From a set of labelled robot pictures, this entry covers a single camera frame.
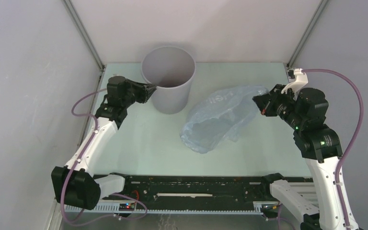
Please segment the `light green table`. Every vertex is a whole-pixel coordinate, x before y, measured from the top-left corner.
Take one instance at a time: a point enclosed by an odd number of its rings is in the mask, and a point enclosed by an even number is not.
[[[139,63],[108,64],[100,88],[106,88],[108,79],[116,74],[144,82]],[[207,154],[193,152],[181,142],[179,133],[188,112],[214,91],[240,84],[260,84],[270,90],[279,83],[288,83],[283,63],[197,63],[185,109],[165,115],[151,101],[132,105],[105,147],[95,173],[261,176],[278,172],[310,176],[294,144],[293,130],[279,117],[257,115],[242,129],[237,142],[225,140]],[[94,111],[104,94],[97,97]]]

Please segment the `table surface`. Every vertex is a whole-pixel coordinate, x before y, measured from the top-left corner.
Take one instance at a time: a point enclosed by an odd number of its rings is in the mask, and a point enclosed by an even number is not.
[[[282,217],[288,218],[299,229],[299,223],[285,208]],[[70,218],[76,214],[67,213]],[[104,213],[84,213],[80,222],[85,223]],[[281,222],[281,230],[292,230],[286,222]],[[103,218],[82,227],[73,227],[62,222],[60,230],[277,230],[277,221],[266,221],[259,215],[194,215],[194,214],[148,214],[134,221],[118,221],[116,218]]]
[[[122,75],[144,82],[140,63],[108,64],[100,88]],[[142,175],[310,176],[294,144],[293,130],[279,117],[257,115],[241,130],[237,142],[225,140],[213,151],[191,151],[180,139],[186,116],[199,101],[216,90],[241,84],[263,85],[269,90],[287,84],[283,63],[197,63],[187,106],[174,115],[158,112],[151,101],[135,103],[95,166],[96,174],[112,172]],[[105,92],[97,96],[94,110]]]

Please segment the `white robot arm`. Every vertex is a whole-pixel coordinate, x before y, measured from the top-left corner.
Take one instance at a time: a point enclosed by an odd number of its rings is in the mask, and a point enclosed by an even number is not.
[[[65,204],[88,210],[92,210],[99,199],[123,190],[124,177],[110,174],[94,179],[94,166],[109,139],[117,132],[127,116],[128,107],[134,102],[147,102],[155,90],[155,85],[134,82],[122,76],[109,79],[108,94],[95,114],[98,127],[94,124],[89,131],[94,134],[86,137],[64,167],[55,167],[51,173],[54,192],[59,203],[64,187],[66,187]]]
[[[294,141],[311,172],[319,208],[295,192],[278,173],[266,176],[266,190],[290,210],[301,223],[301,230],[359,230],[341,173],[340,185],[350,223],[350,226],[345,225],[335,183],[335,169],[342,156],[342,149],[338,135],[324,124],[328,108],[325,95],[313,88],[301,90],[308,83],[302,69],[291,70],[289,74],[295,79],[294,82],[276,85],[270,93],[256,96],[253,100],[262,115],[279,116],[294,129]],[[299,94],[294,100],[294,92],[297,91]]]
[[[297,69],[293,71],[294,82],[288,85],[276,85],[268,94],[256,96],[260,111],[265,116],[279,116],[294,129],[294,140],[301,150],[302,157],[312,174],[319,208],[295,192],[280,174],[263,177],[262,183],[272,197],[281,202],[301,223],[301,230],[358,230],[340,175],[340,185],[345,198],[345,207],[349,213],[350,226],[345,225],[342,205],[335,184],[335,168],[342,156],[337,134],[324,124],[328,102],[323,92],[305,88],[294,100],[294,92],[307,84],[307,76]],[[127,108],[134,102],[145,103],[156,90],[154,85],[142,84],[121,76],[110,78],[105,96],[95,116],[98,127],[91,127],[93,138],[88,136],[64,167],[55,167],[52,171],[53,187],[57,201],[60,202],[61,190],[67,186],[65,204],[84,209],[93,209],[99,199],[124,188],[125,179],[121,175],[110,174],[94,179],[94,166],[102,151],[127,115]],[[64,185],[71,171],[68,184]]]

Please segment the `white plastic clip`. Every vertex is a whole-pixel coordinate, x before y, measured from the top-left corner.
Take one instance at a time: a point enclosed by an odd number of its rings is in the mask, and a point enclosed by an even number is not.
[[[307,75],[302,72],[302,69],[294,69],[294,76],[296,77],[296,79],[293,82],[287,84],[281,90],[281,93],[286,93],[288,89],[292,89],[293,92],[297,92],[308,83]]]

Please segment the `transparent plastic bag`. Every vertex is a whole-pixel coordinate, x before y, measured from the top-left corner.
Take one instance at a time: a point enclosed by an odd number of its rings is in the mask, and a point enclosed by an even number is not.
[[[181,140],[199,153],[213,150],[225,139],[237,141],[240,128],[259,112],[252,98],[266,93],[265,87],[252,85],[214,92],[191,109],[180,133]]]

